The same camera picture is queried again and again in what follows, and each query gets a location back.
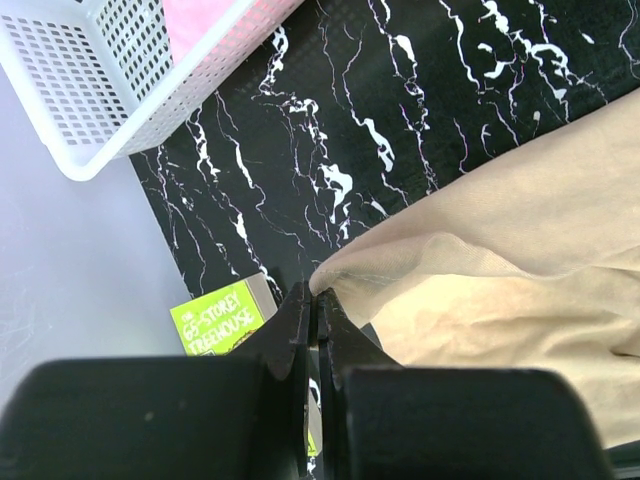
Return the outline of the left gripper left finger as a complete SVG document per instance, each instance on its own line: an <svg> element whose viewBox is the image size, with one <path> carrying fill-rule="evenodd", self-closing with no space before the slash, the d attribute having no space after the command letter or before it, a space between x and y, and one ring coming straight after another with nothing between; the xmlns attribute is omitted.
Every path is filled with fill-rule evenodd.
<svg viewBox="0 0 640 480"><path fill-rule="evenodd" d="M311 294L221 356L58 360L1 417L5 479L300 479Z"/></svg>

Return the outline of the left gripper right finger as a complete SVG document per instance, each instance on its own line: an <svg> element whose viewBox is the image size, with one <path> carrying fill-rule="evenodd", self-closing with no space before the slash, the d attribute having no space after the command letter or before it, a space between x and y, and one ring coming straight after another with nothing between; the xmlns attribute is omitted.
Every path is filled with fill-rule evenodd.
<svg viewBox="0 0 640 480"><path fill-rule="evenodd" d="M317 299L329 479L610 479L584 404L539 369L409 368Z"/></svg>

